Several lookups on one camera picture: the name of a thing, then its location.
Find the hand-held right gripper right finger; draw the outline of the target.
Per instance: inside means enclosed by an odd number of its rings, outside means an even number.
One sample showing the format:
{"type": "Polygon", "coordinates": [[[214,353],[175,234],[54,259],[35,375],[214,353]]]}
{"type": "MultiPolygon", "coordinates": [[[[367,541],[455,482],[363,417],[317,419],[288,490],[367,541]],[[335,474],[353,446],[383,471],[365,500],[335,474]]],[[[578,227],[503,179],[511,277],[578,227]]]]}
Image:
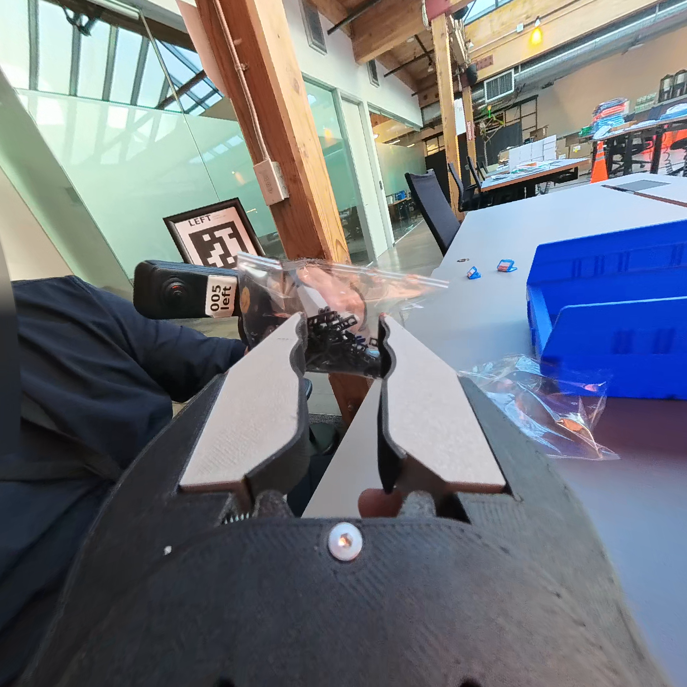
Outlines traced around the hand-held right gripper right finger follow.
{"type": "Polygon", "coordinates": [[[502,493],[507,482],[458,373],[379,316],[377,463],[386,493],[502,493]]]}

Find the clear bag of black lego pieces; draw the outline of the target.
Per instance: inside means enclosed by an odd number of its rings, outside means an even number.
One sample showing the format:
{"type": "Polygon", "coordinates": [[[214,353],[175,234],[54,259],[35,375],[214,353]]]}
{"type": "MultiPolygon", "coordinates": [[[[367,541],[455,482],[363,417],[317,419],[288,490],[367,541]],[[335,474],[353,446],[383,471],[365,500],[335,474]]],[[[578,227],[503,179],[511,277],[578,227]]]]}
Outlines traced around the clear bag of black lego pieces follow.
{"type": "Polygon", "coordinates": [[[304,347],[306,370],[326,374],[380,377],[379,316],[387,314],[405,324],[410,311],[422,308],[448,281],[417,274],[395,273],[373,267],[342,264],[314,258],[274,260],[240,253],[236,271],[239,283],[239,331],[249,348],[255,348],[292,315],[306,322],[304,347]],[[356,319],[342,317],[328,308],[307,318],[297,296],[299,268],[320,265],[349,279],[366,305],[366,322],[355,328],[356,319]]]}

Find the black office chair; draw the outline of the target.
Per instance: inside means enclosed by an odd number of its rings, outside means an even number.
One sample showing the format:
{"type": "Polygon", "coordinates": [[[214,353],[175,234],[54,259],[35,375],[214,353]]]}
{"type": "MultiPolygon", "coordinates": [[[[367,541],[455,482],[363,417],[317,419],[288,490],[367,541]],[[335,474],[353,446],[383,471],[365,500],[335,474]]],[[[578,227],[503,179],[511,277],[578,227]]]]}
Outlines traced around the black office chair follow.
{"type": "Polygon", "coordinates": [[[461,221],[453,213],[433,170],[423,175],[405,173],[411,195],[442,255],[446,255],[459,232],[461,221]]]}

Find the blue plastic bin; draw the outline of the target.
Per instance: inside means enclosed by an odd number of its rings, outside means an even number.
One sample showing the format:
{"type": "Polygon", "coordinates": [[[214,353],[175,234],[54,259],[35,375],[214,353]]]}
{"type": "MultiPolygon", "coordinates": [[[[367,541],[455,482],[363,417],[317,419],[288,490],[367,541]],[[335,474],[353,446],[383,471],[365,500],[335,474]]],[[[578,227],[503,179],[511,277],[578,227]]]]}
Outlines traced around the blue plastic bin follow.
{"type": "Polygon", "coordinates": [[[686,220],[540,244],[527,279],[536,357],[614,398],[686,399],[686,220]]]}

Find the wooden pillar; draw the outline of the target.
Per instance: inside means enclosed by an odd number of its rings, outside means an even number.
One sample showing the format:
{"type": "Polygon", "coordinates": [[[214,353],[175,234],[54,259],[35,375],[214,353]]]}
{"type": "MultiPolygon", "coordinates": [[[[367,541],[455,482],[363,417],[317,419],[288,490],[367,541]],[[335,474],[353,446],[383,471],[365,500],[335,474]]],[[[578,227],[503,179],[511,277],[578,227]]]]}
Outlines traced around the wooden pillar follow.
{"type": "Polygon", "coordinates": [[[350,263],[335,195],[282,1],[197,1],[254,164],[278,163],[288,197],[270,205],[288,259],[350,263]]]}

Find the person's right hand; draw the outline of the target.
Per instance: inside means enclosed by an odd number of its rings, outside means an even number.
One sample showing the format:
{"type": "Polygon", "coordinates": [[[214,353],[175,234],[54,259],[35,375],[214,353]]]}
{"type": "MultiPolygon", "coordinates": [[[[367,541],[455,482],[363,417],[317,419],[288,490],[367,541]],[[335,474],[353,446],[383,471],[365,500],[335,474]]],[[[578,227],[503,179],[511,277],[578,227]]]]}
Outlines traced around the person's right hand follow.
{"type": "Polygon", "coordinates": [[[398,490],[386,493],[382,488],[367,488],[361,492],[357,508],[361,518],[394,518],[400,512],[404,495],[398,490]]]}

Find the slim wooden post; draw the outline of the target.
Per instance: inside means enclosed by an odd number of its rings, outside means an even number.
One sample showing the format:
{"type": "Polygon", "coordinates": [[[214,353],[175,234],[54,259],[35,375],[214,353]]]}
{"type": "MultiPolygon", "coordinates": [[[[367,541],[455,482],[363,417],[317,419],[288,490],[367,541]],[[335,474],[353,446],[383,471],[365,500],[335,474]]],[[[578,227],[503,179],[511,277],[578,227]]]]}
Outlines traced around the slim wooden post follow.
{"type": "Polygon", "coordinates": [[[459,152],[458,122],[467,127],[467,147],[474,150],[475,131],[471,86],[467,73],[471,64],[470,46],[464,22],[455,14],[468,5],[467,1],[430,1],[427,18],[432,33],[434,64],[444,137],[444,153],[447,167],[453,164],[458,180],[464,158],[459,152]]]}

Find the person's left forearm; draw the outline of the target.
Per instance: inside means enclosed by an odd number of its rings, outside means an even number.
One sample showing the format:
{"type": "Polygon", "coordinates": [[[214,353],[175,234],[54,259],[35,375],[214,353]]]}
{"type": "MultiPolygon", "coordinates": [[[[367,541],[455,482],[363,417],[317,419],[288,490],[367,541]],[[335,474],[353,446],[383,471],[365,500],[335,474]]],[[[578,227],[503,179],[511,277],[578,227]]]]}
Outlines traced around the person's left forearm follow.
{"type": "Polygon", "coordinates": [[[150,437],[245,344],[150,320],[75,276],[14,280],[21,389],[64,432],[150,437]]]}

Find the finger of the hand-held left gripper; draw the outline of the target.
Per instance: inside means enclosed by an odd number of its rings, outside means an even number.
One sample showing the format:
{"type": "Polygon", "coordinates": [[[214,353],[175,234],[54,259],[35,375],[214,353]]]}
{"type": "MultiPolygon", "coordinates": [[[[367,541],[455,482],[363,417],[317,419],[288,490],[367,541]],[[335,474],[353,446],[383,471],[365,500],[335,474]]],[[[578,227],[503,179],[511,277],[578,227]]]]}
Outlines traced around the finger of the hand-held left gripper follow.
{"type": "Polygon", "coordinates": [[[308,319],[324,312],[324,298],[316,288],[298,283],[296,284],[296,292],[302,311],[308,319]]]}

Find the white electrical box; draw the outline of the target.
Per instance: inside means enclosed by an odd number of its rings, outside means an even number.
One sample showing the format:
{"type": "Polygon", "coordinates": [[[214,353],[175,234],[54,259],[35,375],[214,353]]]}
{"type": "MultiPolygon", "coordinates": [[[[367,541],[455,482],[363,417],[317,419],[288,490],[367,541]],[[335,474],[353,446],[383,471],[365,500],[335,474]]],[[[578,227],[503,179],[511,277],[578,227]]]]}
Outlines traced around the white electrical box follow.
{"type": "Polygon", "coordinates": [[[254,164],[253,171],[267,206],[289,199],[287,185],[277,161],[265,159],[254,164]]]}

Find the person's dark clothing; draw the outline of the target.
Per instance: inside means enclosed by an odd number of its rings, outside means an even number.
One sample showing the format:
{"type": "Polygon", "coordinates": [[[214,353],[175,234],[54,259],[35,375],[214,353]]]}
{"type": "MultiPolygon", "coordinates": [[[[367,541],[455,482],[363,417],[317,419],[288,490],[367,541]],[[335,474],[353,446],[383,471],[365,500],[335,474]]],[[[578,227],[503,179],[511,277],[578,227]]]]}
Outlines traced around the person's dark clothing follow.
{"type": "Polygon", "coordinates": [[[99,507],[133,459],[170,421],[121,449],[116,430],[92,448],[51,424],[21,420],[17,453],[1,459],[1,671],[19,672],[51,621],[65,576],[99,507]]]}

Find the person's left hand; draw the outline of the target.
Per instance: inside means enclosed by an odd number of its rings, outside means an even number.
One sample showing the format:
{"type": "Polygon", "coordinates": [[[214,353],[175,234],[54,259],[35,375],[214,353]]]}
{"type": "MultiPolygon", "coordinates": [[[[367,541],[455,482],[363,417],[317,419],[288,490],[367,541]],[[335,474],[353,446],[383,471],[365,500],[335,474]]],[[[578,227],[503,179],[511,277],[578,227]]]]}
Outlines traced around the person's left hand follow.
{"type": "Polygon", "coordinates": [[[338,312],[342,317],[352,315],[355,328],[366,322],[366,305],[362,295],[352,285],[349,276],[342,276],[320,265],[309,264],[297,270],[299,282],[316,288],[324,298],[324,309],[338,312]]]}

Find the long wooden work table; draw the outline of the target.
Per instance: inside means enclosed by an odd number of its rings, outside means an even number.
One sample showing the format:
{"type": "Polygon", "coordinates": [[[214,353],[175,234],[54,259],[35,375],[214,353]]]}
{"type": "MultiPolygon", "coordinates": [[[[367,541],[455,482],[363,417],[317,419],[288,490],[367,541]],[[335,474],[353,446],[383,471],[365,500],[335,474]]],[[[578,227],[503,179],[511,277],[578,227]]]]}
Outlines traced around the long wooden work table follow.
{"type": "Polygon", "coordinates": [[[589,172],[589,158],[533,161],[513,171],[496,172],[480,183],[480,194],[514,194],[528,198],[537,194],[540,185],[561,185],[576,181],[580,172],[589,172]]]}

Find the empty clear plastic bags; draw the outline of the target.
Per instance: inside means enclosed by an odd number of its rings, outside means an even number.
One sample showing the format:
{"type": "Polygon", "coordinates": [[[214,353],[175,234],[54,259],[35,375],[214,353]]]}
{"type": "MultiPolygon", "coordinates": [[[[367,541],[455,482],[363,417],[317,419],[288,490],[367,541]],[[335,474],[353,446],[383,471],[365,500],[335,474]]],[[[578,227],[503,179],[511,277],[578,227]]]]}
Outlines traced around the empty clear plastic bags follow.
{"type": "Polygon", "coordinates": [[[610,371],[558,372],[553,364],[511,354],[459,375],[474,382],[549,457],[620,459],[594,434],[606,407],[610,371]]]}

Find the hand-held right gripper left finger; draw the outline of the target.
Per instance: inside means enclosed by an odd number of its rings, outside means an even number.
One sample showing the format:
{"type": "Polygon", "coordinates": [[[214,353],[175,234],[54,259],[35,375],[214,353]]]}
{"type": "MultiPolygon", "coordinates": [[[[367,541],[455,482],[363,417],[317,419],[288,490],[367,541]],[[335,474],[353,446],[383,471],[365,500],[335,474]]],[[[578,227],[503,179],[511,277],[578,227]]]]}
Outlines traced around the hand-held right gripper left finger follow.
{"type": "Polygon", "coordinates": [[[296,313],[226,374],[179,480],[185,493],[231,492],[250,508],[290,493],[308,471],[306,318],[296,313]]]}

